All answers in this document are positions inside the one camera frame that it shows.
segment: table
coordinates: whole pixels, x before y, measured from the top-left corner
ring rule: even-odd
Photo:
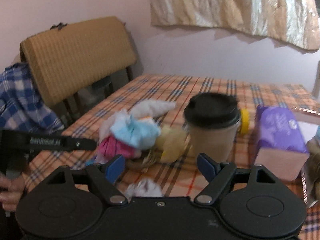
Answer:
[[[143,75],[113,93],[87,114],[70,126],[64,135],[85,138],[98,138],[101,123],[114,112],[127,108],[137,102],[152,98],[175,101],[177,107],[168,114],[160,117],[160,124],[184,126],[183,110],[189,99],[199,92],[220,92],[235,95],[239,100],[239,107],[247,108],[250,113],[250,131],[254,127],[255,108],[258,104],[278,105],[293,108],[296,106],[320,110],[320,105],[305,90],[302,85],[270,85],[252,84],[236,80],[221,80],[209,77],[175,76],[175,75]],[[250,156],[248,145],[252,145],[250,133],[243,137],[237,136],[230,161],[239,168],[248,168]],[[84,167],[85,161],[93,156],[90,151],[41,152],[31,163],[29,176],[25,175],[26,187],[30,191],[54,169],[60,165],[69,165],[72,169]],[[132,183],[143,177],[152,178],[160,184],[167,196],[195,197],[206,185],[207,181],[195,166],[195,158],[188,151],[173,164],[156,163],[144,173],[126,170],[117,186],[125,190]],[[288,183],[288,187],[297,195],[302,196],[301,180]],[[300,239],[320,239],[320,206],[316,205],[308,210],[308,217],[300,233]]]

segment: blue plaid shirt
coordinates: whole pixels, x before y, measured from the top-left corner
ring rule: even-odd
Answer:
[[[64,128],[43,103],[26,63],[16,63],[0,74],[0,127],[45,133]]]

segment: yellow cap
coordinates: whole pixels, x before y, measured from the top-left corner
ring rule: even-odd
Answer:
[[[241,113],[240,134],[245,135],[249,132],[250,115],[249,115],[249,111],[245,108],[240,109],[240,113]]]

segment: black cup lid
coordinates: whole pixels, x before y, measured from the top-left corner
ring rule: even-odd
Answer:
[[[184,109],[188,123],[208,129],[235,125],[240,119],[238,101],[220,93],[201,93],[192,97]]]

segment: hand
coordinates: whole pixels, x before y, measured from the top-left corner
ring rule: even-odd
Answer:
[[[8,212],[15,212],[24,190],[23,176],[20,175],[17,179],[8,179],[0,175],[0,187],[8,190],[0,193],[2,208]]]

